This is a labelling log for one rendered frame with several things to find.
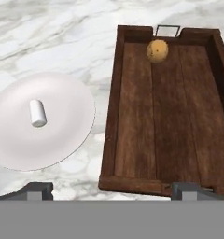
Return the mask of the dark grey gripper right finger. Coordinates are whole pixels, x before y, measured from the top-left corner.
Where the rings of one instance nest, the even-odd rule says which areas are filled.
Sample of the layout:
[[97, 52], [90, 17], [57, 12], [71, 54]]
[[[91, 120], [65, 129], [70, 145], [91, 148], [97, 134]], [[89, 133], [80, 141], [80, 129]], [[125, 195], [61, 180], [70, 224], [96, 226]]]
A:
[[224, 195], [218, 195], [215, 192], [204, 190], [195, 183], [174, 182], [172, 184], [171, 199], [175, 201], [224, 201]]

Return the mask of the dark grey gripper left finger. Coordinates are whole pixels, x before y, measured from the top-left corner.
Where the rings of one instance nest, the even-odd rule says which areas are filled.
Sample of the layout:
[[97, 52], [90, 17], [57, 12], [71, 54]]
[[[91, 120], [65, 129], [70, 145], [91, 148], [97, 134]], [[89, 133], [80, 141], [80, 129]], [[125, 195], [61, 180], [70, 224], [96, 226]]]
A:
[[18, 191], [0, 196], [0, 200], [12, 201], [52, 201], [52, 182], [30, 182]]

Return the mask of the brown wooden tray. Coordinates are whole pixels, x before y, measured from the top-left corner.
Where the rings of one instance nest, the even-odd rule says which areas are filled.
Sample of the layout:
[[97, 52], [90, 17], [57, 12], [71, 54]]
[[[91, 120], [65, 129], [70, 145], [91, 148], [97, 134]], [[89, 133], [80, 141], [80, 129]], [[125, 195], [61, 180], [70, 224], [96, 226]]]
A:
[[175, 182], [224, 194], [224, 43], [218, 29], [183, 28], [162, 63], [147, 58], [150, 26], [121, 25], [100, 190], [169, 196]]

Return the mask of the orange round dessert ball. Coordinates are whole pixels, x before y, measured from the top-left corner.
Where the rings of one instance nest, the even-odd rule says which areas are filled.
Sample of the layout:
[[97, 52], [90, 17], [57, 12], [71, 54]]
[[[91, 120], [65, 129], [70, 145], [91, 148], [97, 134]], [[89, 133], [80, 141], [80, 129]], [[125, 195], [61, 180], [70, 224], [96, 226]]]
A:
[[168, 51], [168, 44], [164, 40], [152, 40], [147, 46], [147, 57], [152, 63], [160, 63], [166, 59]]

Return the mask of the white round plate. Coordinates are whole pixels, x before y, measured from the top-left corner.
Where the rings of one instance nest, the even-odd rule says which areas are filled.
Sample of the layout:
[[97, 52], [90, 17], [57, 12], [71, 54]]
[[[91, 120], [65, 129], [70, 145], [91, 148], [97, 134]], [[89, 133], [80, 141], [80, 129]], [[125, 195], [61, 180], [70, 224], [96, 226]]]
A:
[[[30, 102], [42, 102], [47, 124], [34, 127]], [[0, 165], [32, 171], [75, 152], [88, 137], [95, 103], [86, 85], [66, 74], [41, 73], [0, 91]]]

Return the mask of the white marshmallow cylinder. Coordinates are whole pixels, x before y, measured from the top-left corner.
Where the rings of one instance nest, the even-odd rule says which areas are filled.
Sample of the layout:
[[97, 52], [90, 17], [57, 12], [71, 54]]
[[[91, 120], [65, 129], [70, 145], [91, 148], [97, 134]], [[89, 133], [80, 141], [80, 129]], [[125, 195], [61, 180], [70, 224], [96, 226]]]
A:
[[36, 128], [43, 127], [47, 124], [45, 109], [39, 100], [32, 100], [30, 102], [30, 116], [31, 123]]

